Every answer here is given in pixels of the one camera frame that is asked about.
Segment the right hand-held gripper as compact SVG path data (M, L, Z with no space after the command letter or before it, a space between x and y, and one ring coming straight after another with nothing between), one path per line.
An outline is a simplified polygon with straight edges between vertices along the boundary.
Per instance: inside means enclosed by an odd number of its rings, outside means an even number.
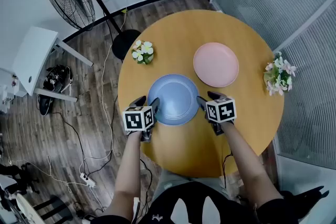
M206 101L203 97L197 96L197 103L207 113L208 121L215 134L223 134L220 124L223 122L233 123L237 118L235 100L220 92L208 91L207 95L212 101Z

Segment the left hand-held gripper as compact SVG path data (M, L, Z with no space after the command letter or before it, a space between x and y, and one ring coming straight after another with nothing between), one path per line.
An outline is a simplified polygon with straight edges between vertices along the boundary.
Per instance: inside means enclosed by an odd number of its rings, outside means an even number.
M160 106L160 98L155 98L149 106L145 106L145 103L145 95L135 99L122 112L122 118L127 135L140 131L141 142L150 142L152 129L157 122L156 113Z

